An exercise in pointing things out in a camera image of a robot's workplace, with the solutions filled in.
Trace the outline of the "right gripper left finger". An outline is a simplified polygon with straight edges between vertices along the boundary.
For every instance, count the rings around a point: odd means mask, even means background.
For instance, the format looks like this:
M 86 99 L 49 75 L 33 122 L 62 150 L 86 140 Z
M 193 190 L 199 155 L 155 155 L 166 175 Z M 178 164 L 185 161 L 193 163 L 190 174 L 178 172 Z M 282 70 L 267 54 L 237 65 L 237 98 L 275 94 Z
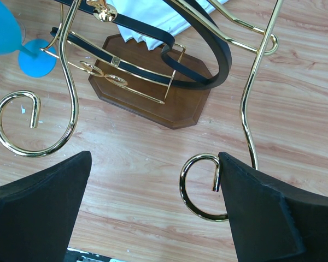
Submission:
M 89 151 L 0 186 L 0 261 L 63 261 L 92 166 Z

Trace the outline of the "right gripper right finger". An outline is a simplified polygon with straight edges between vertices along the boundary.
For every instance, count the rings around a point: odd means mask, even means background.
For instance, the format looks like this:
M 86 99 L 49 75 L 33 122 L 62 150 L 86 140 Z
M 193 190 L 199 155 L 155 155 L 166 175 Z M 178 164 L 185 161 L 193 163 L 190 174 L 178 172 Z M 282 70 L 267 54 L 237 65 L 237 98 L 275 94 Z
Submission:
M 328 197 L 218 154 L 238 261 L 328 261 Z

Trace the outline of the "gold and black wine glass rack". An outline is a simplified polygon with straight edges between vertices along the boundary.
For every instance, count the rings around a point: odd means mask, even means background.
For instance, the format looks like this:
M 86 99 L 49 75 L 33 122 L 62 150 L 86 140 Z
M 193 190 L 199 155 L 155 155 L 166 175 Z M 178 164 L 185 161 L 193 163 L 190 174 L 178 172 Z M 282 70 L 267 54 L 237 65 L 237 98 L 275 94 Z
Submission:
M 2 115 L 5 106 L 11 100 L 19 97 L 30 98 L 33 102 L 33 110 L 30 123 L 31 128 L 35 128 L 38 124 L 41 106 L 40 99 L 35 93 L 27 90 L 20 90 L 9 93 L 0 101 L 0 142 L 8 150 L 20 156 L 44 157 L 59 150 L 72 136 L 78 120 L 79 104 L 74 80 L 69 69 L 69 62 L 67 61 L 65 55 L 65 46 L 67 43 L 71 43 L 76 47 L 82 48 L 83 50 L 89 52 L 92 55 L 95 55 L 99 51 L 98 46 L 92 44 L 88 40 L 82 38 L 80 35 L 71 31 L 71 25 L 73 23 L 77 11 L 79 9 L 83 9 L 92 12 L 94 17 L 96 17 L 102 22 L 113 22 L 120 26 L 128 27 L 142 35 L 163 42 L 164 46 L 161 51 L 161 59 L 175 72 L 187 76 L 189 78 L 188 82 L 176 81 L 172 76 L 152 72 L 150 70 L 138 67 L 137 65 L 121 60 L 120 58 L 115 57 L 113 55 L 108 55 L 106 59 L 106 63 L 108 63 L 112 67 L 118 68 L 137 78 L 159 85 L 176 86 L 179 88 L 191 90 L 208 90 L 217 87 L 226 80 L 231 68 L 231 54 L 229 48 L 230 45 L 235 45 L 240 47 L 241 49 L 248 50 L 254 53 L 255 60 L 251 68 L 248 81 L 243 90 L 242 100 L 240 103 L 240 114 L 244 135 L 248 144 L 249 154 L 251 157 L 251 163 L 253 168 L 257 169 L 259 167 L 259 164 L 251 131 L 248 127 L 247 103 L 249 91 L 254 83 L 254 78 L 262 61 L 262 58 L 264 56 L 274 54 L 278 49 L 278 38 L 276 35 L 273 34 L 273 27 L 276 23 L 276 19 L 278 17 L 282 4 L 282 1 L 276 2 L 267 28 L 262 29 L 236 18 L 235 16 L 230 14 L 218 1 L 212 1 L 212 6 L 225 17 L 227 17 L 229 20 L 231 20 L 233 23 L 238 24 L 256 33 L 259 33 L 263 36 L 260 47 L 256 49 L 225 35 L 215 24 L 215 22 L 210 18 L 210 16 L 206 13 L 206 11 L 196 1 L 168 1 L 168 5 L 171 6 L 176 12 L 178 12 L 204 38 L 204 40 L 210 46 L 216 56 L 216 59 L 219 64 L 219 72 L 216 74 L 216 76 L 207 79 L 192 71 L 191 69 L 183 66 L 180 62 L 173 60 L 169 56 L 169 52 L 175 45 L 175 40 L 169 33 L 156 27 L 142 23 L 140 21 L 131 19 L 127 16 L 121 15 L 112 5 L 107 4 L 105 1 L 61 2 L 61 5 L 69 6 L 69 11 L 68 13 L 61 14 L 60 25 L 54 36 L 54 41 L 59 43 L 57 58 L 61 62 L 63 73 L 65 75 L 66 83 L 69 89 L 69 95 L 71 98 L 71 116 L 67 129 L 55 144 L 44 150 L 29 151 L 14 145 L 7 138 L 2 126 Z

